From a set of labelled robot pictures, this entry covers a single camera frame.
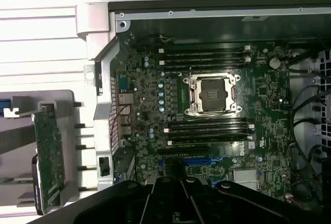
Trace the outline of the blue expansion slot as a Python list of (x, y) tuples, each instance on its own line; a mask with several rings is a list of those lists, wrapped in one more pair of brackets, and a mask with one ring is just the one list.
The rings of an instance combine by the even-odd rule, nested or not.
[(188, 166), (190, 165), (213, 165), (217, 162), (215, 159), (211, 158), (185, 158), (184, 163)]

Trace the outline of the black expansion slot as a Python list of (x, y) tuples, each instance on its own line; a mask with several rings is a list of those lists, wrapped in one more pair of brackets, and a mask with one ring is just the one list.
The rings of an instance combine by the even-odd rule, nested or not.
[(157, 154), (170, 155), (170, 154), (190, 154), (190, 153), (205, 153), (210, 150), (209, 146), (184, 146), (184, 147), (166, 147), (159, 149)]

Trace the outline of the open dark PC case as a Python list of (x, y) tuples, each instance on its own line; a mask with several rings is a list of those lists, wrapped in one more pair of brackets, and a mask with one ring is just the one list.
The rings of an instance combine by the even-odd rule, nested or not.
[(288, 49), (281, 61), (289, 71), (291, 106), (285, 149), (291, 179), (280, 201), (331, 216), (331, 0), (109, 2), (87, 5), (87, 17), (91, 34), (104, 29), (111, 36), (93, 59), (99, 191), (124, 181), (144, 186), (156, 177), (170, 177), (176, 181), (172, 224), (199, 224), (181, 184), (194, 176), (175, 163), (173, 173), (139, 183), (133, 176), (132, 146), (111, 137), (115, 69), (135, 44), (152, 39), (163, 44), (275, 42)]

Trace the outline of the metal CPU socket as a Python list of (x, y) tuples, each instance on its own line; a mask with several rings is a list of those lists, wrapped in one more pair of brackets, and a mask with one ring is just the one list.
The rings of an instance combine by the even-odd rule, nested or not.
[(229, 72), (191, 74), (183, 78), (189, 97), (184, 114), (200, 118), (240, 113), (243, 110), (237, 97), (240, 80), (240, 75)]

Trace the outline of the green Dell motherboard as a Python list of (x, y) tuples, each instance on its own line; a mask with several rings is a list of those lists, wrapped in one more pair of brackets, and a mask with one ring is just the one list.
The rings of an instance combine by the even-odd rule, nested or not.
[[(250, 51), (228, 52), (179, 52), (179, 53), (244, 53), (241, 58), (251, 57), (250, 63), (237, 69), (214, 70), (165, 70), (160, 60), (175, 58), (212, 58), (225, 56), (165, 57), (158, 49), (239, 48), (252, 46)], [(290, 113), (289, 71), (281, 58), (288, 52), (286, 46), (275, 42), (247, 43), (161, 43), (155, 39), (135, 44), (126, 58), (115, 69), (117, 112), (111, 122), (111, 137), (122, 145), (132, 146), (134, 178), (145, 183), (153, 176), (166, 176), (178, 163), (188, 176), (201, 177), (211, 185), (220, 181), (233, 181), (234, 170), (257, 171), (258, 191), (279, 200), (284, 199), (290, 173), (285, 149), (290, 140), (288, 116)], [(281, 66), (269, 67), (271, 58), (278, 58)], [(168, 122), (197, 119), (186, 116), (189, 107), (188, 85), (183, 78), (191, 74), (222, 73), (238, 74), (238, 104), (240, 113), (200, 118), (249, 118), (248, 131), (252, 140), (204, 144), (167, 145), (169, 137), (163, 132)], [(209, 146), (205, 153), (159, 155), (166, 147)], [(190, 165), (185, 158), (211, 158), (213, 165)]]

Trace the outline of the silver coin battery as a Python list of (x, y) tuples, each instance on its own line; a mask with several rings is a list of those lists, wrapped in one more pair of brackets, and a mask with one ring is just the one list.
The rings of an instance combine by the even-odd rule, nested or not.
[(274, 58), (271, 58), (271, 59), (269, 60), (269, 67), (270, 67), (270, 68), (276, 70), (276, 69), (278, 69), (280, 66), (281, 66), (281, 61), (280, 61), (278, 58), (274, 57)]

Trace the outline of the grey printed parts rack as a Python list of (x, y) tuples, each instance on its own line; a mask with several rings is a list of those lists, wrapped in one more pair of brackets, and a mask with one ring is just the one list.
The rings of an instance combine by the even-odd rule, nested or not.
[[(39, 102), (56, 103), (57, 126), (62, 135), (65, 186), (60, 192), (60, 204), (52, 212), (79, 197), (77, 185), (77, 153), (74, 139), (74, 96), (67, 89), (47, 91), (0, 92), (0, 99), (11, 99), (11, 107), (20, 113), (38, 109)], [(0, 117), (0, 178), (32, 176), (32, 158), (37, 154), (32, 117)], [(0, 206), (32, 207), (34, 185), (0, 184)]]

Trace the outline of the silver finned heat sink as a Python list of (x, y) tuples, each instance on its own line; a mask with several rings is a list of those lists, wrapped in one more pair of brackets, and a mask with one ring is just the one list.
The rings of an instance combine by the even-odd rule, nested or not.
[(259, 189), (257, 171), (255, 169), (234, 170), (233, 181), (252, 190)]

